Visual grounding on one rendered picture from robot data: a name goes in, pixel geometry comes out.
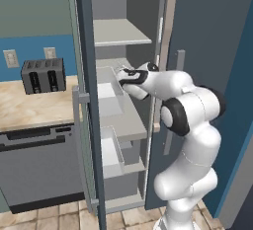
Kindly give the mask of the dark grey toaster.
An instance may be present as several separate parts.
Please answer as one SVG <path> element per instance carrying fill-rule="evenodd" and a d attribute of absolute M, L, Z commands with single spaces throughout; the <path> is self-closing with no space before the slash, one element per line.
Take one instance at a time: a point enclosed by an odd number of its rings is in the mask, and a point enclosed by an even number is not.
<path fill-rule="evenodd" d="M 66 90 L 66 76 L 62 58 L 26 60 L 21 70 L 27 95 Z"/>

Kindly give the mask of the white fridge bin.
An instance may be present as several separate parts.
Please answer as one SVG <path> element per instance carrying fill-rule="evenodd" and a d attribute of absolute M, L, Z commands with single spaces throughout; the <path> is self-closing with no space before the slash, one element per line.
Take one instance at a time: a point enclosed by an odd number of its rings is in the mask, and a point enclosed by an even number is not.
<path fill-rule="evenodd" d="M 121 115 L 124 112 L 124 91 L 112 67 L 97 69 L 99 115 Z"/>
<path fill-rule="evenodd" d="M 112 126 L 101 128 L 101 150 L 104 178 L 122 175 L 125 171 L 125 160 Z"/>

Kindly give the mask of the white wall outlet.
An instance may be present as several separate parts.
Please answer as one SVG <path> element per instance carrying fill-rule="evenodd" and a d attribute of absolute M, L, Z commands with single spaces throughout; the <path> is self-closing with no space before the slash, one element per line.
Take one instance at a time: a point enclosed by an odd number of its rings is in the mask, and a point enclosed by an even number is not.
<path fill-rule="evenodd" d="M 18 68 L 19 61 L 15 49 L 4 50 L 4 57 L 8 68 Z"/>
<path fill-rule="evenodd" d="M 43 51 L 46 59 L 56 58 L 56 51 L 54 47 L 45 47 Z"/>

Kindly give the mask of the dark blue freezer door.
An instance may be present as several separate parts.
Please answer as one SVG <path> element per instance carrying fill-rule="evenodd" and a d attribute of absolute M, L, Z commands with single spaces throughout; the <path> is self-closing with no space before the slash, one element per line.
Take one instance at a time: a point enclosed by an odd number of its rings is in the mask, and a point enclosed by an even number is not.
<path fill-rule="evenodd" d="M 225 113 L 212 123 L 221 134 L 213 164 L 218 184 L 204 198 L 217 217 L 253 134 L 253 0 L 176 0 L 169 69 L 176 67 L 180 49 L 194 82 L 221 92 L 226 101 Z"/>

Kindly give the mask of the grey fridge shelf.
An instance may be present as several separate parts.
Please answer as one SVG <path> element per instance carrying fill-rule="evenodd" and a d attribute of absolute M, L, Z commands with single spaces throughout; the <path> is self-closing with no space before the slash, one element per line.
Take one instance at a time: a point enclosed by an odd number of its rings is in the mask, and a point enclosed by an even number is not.
<path fill-rule="evenodd" d="M 137 163 L 125 165 L 123 163 L 117 163 L 114 165 L 107 165 L 103 167 L 103 175 L 105 179 L 121 176 L 124 174 L 130 174 L 134 172 L 144 171 L 145 167 L 141 159 Z"/>
<path fill-rule="evenodd" d="M 96 47 L 152 43 L 128 19 L 94 20 L 93 26 Z"/>
<path fill-rule="evenodd" d="M 121 68 L 132 69 L 126 58 L 98 59 L 96 69 L 102 67 L 112 67 L 115 74 Z M 147 136 L 146 128 L 130 98 L 124 91 L 124 112 L 121 115 L 100 116 L 102 127 L 112 126 L 115 130 L 119 142 L 139 140 Z"/>

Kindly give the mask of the grey fridge interior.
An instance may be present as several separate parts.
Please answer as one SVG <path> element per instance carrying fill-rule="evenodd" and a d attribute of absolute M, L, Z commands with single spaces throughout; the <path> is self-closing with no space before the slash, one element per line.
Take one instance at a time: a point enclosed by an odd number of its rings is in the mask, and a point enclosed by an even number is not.
<path fill-rule="evenodd" d="M 141 30 L 152 43 L 118 46 L 95 46 L 98 59 L 126 58 L 132 69 L 145 62 L 159 63 L 163 15 L 166 0 L 92 0 L 93 19 L 128 19 Z M 156 102 L 149 97 L 139 101 L 130 96 L 145 128 L 147 136 L 139 140 L 119 142 L 125 165 L 142 160 L 144 171 L 105 179 L 106 211 L 113 213 L 145 205 L 146 183 L 153 126 L 158 120 Z"/>

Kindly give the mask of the grey dishwasher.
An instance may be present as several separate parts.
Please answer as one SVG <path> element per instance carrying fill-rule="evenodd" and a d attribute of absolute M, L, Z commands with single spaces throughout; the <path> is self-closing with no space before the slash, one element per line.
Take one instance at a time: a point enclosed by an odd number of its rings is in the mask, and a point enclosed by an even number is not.
<path fill-rule="evenodd" d="M 53 125 L 0 132 L 0 144 L 53 139 L 65 142 L 0 152 L 0 191 L 14 213 L 84 198 L 74 125 Z"/>

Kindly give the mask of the dark blue fridge door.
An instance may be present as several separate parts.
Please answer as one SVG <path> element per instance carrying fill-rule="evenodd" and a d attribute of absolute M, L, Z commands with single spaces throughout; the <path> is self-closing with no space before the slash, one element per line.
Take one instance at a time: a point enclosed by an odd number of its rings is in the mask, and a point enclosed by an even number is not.
<path fill-rule="evenodd" d="M 92 0 L 68 0 L 79 87 L 83 161 L 89 194 L 98 200 L 99 230 L 107 230 Z"/>

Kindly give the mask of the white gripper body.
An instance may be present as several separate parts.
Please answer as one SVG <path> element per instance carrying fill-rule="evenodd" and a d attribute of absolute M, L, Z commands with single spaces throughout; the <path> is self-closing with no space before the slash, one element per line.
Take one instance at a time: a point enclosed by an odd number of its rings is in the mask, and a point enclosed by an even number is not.
<path fill-rule="evenodd" d="M 129 68 L 121 68 L 117 75 L 117 80 L 118 81 L 121 81 L 121 80 L 132 80 L 134 78 L 134 73 L 133 73 L 133 70 L 132 69 L 129 69 Z"/>

